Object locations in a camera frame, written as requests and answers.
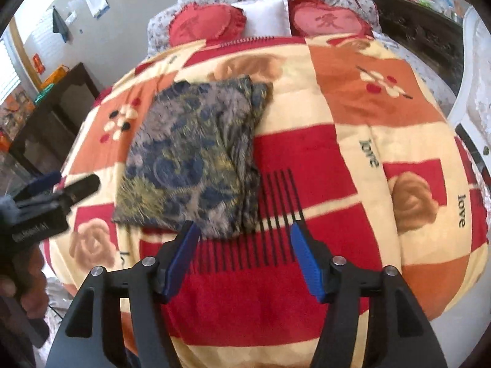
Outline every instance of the metal screw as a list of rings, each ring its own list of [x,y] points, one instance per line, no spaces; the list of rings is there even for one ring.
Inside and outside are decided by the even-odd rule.
[[[98,275],[101,275],[104,269],[100,265],[96,265],[93,269],[90,270],[90,273],[94,276],[97,277]]]
[[[345,265],[346,264],[346,259],[343,256],[334,256],[332,258],[332,262],[335,265]]]
[[[390,275],[391,277],[395,277],[397,274],[399,274],[399,270],[395,268],[393,265],[388,265],[387,267],[384,268],[385,273],[387,275]]]
[[[150,267],[151,265],[154,265],[155,263],[155,258],[153,256],[148,256],[148,257],[145,257],[141,264],[143,264],[145,267]]]

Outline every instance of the white pillow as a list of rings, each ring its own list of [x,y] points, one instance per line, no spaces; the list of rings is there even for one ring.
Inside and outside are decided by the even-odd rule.
[[[247,17],[242,37],[291,36],[288,0],[249,0],[233,3]]]

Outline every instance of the white chair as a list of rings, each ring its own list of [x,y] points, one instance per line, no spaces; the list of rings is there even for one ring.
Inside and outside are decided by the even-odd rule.
[[[491,34],[475,8],[463,20],[462,85],[448,121],[461,125],[491,173]]]

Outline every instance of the finger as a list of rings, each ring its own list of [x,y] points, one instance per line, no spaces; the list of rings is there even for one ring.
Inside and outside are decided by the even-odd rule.
[[[9,277],[0,275],[0,295],[6,297],[14,297],[16,292],[16,287]]]
[[[41,253],[41,249],[39,247],[34,246],[33,252],[30,255],[28,272],[31,275],[38,275],[39,272],[43,269],[44,259],[43,254]]]
[[[21,297],[21,305],[29,318],[41,318],[48,307],[46,277],[41,272],[33,277],[33,286]]]

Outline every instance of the dark floral clothing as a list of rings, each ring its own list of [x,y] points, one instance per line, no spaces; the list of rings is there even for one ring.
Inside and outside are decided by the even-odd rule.
[[[132,141],[114,221],[178,231],[193,220],[213,238],[253,231],[252,139],[267,94],[249,77],[179,82],[157,94]]]

